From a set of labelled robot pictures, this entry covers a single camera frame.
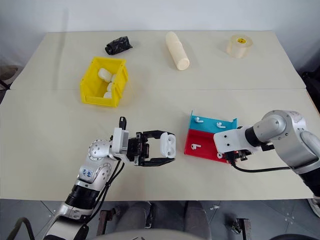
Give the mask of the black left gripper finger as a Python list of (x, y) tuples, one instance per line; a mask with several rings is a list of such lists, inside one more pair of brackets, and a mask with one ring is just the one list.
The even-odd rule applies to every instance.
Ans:
[(150, 138), (154, 138), (156, 140), (160, 139), (161, 138), (161, 135), (163, 133), (167, 133), (168, 135), (173, 135), (173, 133), (171, 132), (167, 132), (167, 131), (162, 131), (162, 130), (150, 130), (150, 131), (144, 131), (142, 134), (143, 134), (143, 137), (145, 139), (145, 142), (148, 141), (148, 139)]
[(159, 167), (163, 166), (165, 164), (169, 164), (173, 162), (175, 158), (169, 158), (169, 157), (157, 157), (157, 158), (151, 158), (150, 160), (145, 160), (142, 163), (143, 167)]

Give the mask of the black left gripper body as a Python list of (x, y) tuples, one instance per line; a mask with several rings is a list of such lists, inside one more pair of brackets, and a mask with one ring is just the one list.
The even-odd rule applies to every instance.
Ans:
[(137, 132), (135, 137), (128, 140), (126, 156), (135, 166), (147, 167), (149, 150), (148, 138), (142, 132)]

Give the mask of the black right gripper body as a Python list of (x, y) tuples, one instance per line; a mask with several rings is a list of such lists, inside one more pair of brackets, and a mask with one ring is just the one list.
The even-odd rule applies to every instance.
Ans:
[(237, 150), (225, 152), (223, 157), (229, 164), (236, 164), (237, 161), (246, 161), (249, 155), (252, 155), (249, 150)]

